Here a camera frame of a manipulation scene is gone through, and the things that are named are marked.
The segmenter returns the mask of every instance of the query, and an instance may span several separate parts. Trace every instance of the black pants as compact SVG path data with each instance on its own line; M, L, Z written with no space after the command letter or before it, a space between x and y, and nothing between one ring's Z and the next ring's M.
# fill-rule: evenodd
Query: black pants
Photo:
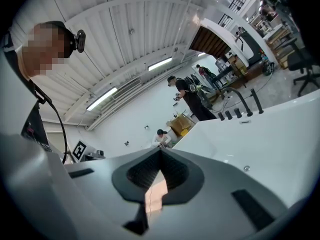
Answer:
M216 116L209 111L209 109L202 105L202 103L189 104L189 108L199 121L217 119Z

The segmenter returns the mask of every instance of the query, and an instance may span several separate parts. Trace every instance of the black shirt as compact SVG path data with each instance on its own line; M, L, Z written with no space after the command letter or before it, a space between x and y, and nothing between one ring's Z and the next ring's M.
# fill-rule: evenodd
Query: black shirt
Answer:
M35 84L31 80L27 81L19 70L18 57L16 52L14 50L6 52L5 56L11 68L19 77L19 79L30 90L30 92L36 96ZM37 141L39 144L48 145L46 132L39 113L38 102L34 105L33 109L31 110L29 117L25 122L25 126L22 129L21 135L26 138L33 139L34 141Z
M188 92L189 88L185 80L178 78L175 82L175 87L179 92L181 90L185 91L183 99L189 106L201 104L201 100L196 93Z

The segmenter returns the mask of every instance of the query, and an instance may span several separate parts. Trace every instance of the seated person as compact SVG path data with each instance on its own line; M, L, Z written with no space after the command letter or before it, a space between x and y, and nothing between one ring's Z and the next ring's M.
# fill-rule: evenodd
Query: seated person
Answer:
M152 146L160 148L171 148L172 145L170 141L171 137L169 136L169 134L166 131L159 129L153 136Z

